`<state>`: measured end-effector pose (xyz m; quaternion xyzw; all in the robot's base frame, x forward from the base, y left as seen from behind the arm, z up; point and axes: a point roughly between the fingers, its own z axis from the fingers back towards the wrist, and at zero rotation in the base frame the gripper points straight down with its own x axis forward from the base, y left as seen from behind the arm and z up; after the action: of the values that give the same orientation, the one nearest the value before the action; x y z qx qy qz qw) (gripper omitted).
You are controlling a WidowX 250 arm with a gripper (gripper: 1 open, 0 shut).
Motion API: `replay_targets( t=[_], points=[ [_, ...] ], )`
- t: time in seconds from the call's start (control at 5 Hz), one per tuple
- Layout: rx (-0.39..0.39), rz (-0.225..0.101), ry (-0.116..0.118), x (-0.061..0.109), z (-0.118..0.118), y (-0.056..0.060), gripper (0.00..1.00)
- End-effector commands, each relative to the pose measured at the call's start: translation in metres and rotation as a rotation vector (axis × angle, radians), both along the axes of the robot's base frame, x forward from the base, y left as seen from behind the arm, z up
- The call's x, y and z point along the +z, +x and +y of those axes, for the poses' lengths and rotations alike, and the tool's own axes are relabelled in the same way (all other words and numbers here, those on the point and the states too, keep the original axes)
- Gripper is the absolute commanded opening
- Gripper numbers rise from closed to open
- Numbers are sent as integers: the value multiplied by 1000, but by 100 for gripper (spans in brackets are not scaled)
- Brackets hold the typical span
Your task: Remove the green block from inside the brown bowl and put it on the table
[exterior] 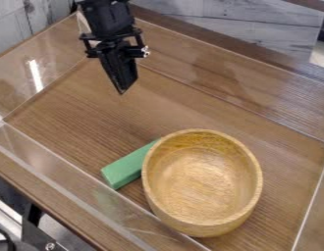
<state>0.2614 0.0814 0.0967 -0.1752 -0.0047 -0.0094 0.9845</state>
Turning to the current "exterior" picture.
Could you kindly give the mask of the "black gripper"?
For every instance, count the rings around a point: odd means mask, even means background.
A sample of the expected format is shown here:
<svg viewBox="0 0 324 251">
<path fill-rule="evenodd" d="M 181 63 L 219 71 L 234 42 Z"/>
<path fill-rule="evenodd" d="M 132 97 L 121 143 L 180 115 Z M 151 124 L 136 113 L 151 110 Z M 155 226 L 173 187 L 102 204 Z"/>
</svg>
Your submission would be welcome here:
<svg viewBox="0 0 324 251">
<path fill-rule="evenodd" d="M 101 66 L 117 92 L 122 94 L 137 79 L 133 58 L 149 56 L 141 30 L 134 27 L 129 0 L 78 0 L 78 7 L 90 27 L 82 39 L 97 41 L 94 51 Z"/>
</svg>

